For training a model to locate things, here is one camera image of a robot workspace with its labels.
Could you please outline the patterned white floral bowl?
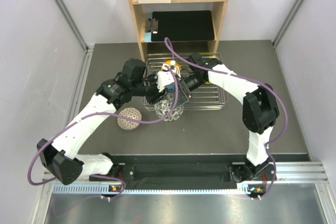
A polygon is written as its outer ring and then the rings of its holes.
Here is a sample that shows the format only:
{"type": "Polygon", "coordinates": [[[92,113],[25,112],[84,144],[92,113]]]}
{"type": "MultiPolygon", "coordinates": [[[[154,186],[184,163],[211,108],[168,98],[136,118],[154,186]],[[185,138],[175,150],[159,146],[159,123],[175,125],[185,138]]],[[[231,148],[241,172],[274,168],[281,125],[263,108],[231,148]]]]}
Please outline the patterned white floral bowl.
{"type": "MultiPolygon", "coordinates": [[[[173,105],[173,97],[166,96],[164,99],[162,99],[161,101],[157,102],[154,105],[154,111],[159,118],[163,118],[171,111],[172,105],[173,105]]],[[[184,112],[184,105],[176,106],[175,109],[170,114],[170,116],[165,118],[164,121],[165,122],[176,121],[181,117],[183,112],[184,112]]]]}

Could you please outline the blue bowl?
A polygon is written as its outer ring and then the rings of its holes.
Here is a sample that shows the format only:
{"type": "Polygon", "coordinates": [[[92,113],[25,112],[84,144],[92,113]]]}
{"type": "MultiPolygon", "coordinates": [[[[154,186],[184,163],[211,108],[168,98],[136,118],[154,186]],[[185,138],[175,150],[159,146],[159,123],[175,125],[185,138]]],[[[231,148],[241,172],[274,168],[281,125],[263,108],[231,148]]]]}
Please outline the blue bowl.
{"type": "Polygon", "coordinates": [[[174,93],[175,92],[175,84],[171,83],[165,86],[165,90],[167,93],[174,93]]]}

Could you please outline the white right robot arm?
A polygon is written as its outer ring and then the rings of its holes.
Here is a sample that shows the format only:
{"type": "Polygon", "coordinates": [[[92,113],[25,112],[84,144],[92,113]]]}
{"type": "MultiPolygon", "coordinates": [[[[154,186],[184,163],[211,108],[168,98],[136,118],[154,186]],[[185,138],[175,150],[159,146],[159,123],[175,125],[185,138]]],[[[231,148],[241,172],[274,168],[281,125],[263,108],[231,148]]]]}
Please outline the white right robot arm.
{"type": "Polygon", "coordinates": [[[193,71],[185,81],[190,90],[209,82],[227,91],[243,106],[242,121],[249,131],[248,151],[244,165],[232,166],[229,173],[236,182],[258,179],[269,164],[267,151],[279,116],[278,96],[270,85],[241,77],[216,58],[205,59],[194,53],[185,62],[193,71]]]}

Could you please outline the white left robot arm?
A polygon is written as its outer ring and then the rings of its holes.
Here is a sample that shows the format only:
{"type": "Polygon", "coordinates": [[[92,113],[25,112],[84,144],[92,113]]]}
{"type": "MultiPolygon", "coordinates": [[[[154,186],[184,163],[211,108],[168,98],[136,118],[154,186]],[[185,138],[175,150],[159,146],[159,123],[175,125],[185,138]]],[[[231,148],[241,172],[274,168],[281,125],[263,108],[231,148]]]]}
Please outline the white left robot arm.
{"type": "Polygon", "coordinates": [[[129,59],[122,71],[104,81],[82,111],[50,140],[37,143],[38,159],[45,169],[63,185],[70,185],[82,177],[102,177],[114,180],[119,168],[109,154],[80,155],[85,141],[110,116],[120,118],[117,111],[133,97],[164,95],[167,86],[178,86],[174,66],[164,65],[163,70],[144,77],[145,62],[129,59]]]}

